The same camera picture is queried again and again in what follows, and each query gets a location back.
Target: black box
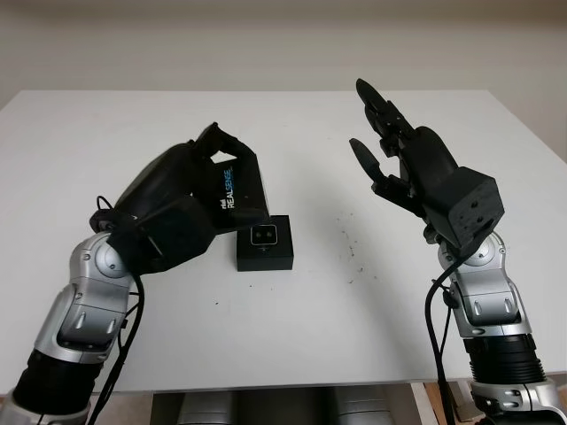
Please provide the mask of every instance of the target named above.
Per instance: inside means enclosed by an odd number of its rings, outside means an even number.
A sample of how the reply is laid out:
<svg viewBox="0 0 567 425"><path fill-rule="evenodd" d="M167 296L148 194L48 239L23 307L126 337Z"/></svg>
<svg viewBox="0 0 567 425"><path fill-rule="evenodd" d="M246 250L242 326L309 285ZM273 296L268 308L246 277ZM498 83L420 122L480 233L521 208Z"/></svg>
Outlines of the black box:
<svg viewBox="0 0 567 425"><path fill-rule="evenodd" d="M293 243L290 217L272 215L269 221L237 232L237 269L239 272L258 270L291 270Z"/></svg>

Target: robotic hand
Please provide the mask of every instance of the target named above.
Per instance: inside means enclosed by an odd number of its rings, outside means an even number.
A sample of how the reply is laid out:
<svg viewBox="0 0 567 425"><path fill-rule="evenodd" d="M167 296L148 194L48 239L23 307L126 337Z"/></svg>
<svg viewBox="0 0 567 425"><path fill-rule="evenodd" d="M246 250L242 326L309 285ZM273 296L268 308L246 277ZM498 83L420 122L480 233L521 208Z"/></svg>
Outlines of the robotic hand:
<svg viewBox="0 0 567 425"><path fill-rule="evenodd" d="M215 164L223 151L235 158ZM70 281L35 340L27 369L4 401L0 424L84 424L95 379L114 342L120 352L90 422L110 397L144 308L140 275L204 253L221 233L259 224L268 208L255 154L216 123L197 141L154 159L116 206L90 219L96 234L70 258ZM137 292L131 292L135 284ZM130 295L137 304L128 309ZM124 345L120 332L136 317Z"/></svg>
<svg viewBox="0 0 567 425"><path fill-rule="evenodd" d="M506 248L493 232L504 214L496 181L458 166L438 135L427 127L412 128L392 102L367 82L356 89L372 128L382 137L387 157L400 160L400 177L388 177L368 148L350 144L380 197L425 221L423 235L439 244L446 269L426 298L425 316L439 375L447 423L454 424L447 382L433 326L431 300L441 283L453 308L459 333L470 355L475 382L472 396L486 414L483 424L567 424L555 385L546 379L535 355L522 300L504 269Z"/></svg>

